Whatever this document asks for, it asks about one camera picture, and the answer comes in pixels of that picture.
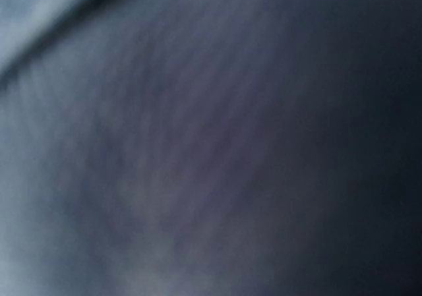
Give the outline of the navy blue student backpack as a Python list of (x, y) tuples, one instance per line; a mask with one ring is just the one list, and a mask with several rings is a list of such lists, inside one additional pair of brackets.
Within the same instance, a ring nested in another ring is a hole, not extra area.
[(1, 0), (2, 295), (420, 295), (421, 0)]

